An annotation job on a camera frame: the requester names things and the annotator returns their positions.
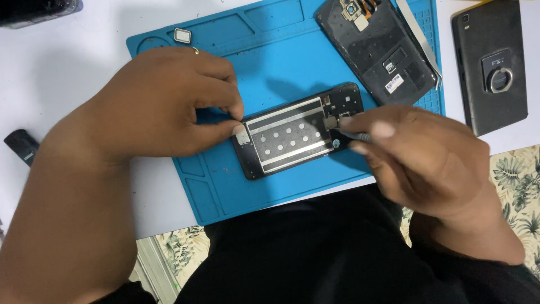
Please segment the sticker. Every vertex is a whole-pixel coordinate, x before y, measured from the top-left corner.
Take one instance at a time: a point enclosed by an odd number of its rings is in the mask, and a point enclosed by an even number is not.
[[[397,74],[389,83],[386,84],[386,89],[390,94],[397,89],[403,83],[403,79],[400,74]]]

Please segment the white table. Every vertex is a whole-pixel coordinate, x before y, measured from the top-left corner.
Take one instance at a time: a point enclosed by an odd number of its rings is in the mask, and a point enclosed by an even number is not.
[[[24,128],[37,140],[63,116],[92,97],[130,60],[126,38],[228,10],[254,0],[86,0],[83,11],[19,30],[0,29],[0,137]],[[464,121],[450,16],[475,2],[438,0],[447,116]],[[529,117],[482,136],[492,154],[540,143],[540,1],[521,1]],[[28,167],[0,144],[0,219],[6,230]],[[321,195],[372,183],[367,178]],[[133,161],[132,192],[137,238],[196,224],[170,158]]]

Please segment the disassembled phone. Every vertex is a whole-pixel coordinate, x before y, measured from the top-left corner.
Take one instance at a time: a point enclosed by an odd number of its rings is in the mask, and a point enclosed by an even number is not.
[[[442,82],[431,47],[401,3],[401,15],[390,0],[329,0],[317,12],[317,22],[379,105],[413,104]]]
[[[363,112],[360,91],[346,83],[242,121],[245,131],[231,141],[248,180],[347,149],[339,119]]]
[[[480,136],[528,115],[518,0],[494,0],[452,19],[465,121]]]

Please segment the left hand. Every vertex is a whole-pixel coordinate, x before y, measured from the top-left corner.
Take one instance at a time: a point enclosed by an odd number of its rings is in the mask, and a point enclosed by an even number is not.
[[[219,107],[234,118],[196,124],[195,109]],[[190,156],[243,128],[244,105],[232,64],[193,48],[155,48],[122,67],[93,98],[61,120],[45,141],[69,138],[110,161]]]

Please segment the fingernail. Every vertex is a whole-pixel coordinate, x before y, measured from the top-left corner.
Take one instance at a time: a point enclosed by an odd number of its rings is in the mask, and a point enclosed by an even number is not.
[[[244,127],[244,125],[239,124],[239,125],[237,125],[236,127],[233,128],[233,134],[231,136],[234,136],[236,134],[240,134],[245,130],[246,130],[246,128]]]
[[[358,154],[368,154],[368,149],[366,149],[366,145],[360,141],[351,141],[349,147],[352,151],[355,151]]]
[[[344,116],[339,119],[339,127],[344,128],[353,121],[352,117]]]
[[[389,138],[396,133],[396,128],[387,122],[376,121],[372,124],[369,133],[374,138]]]

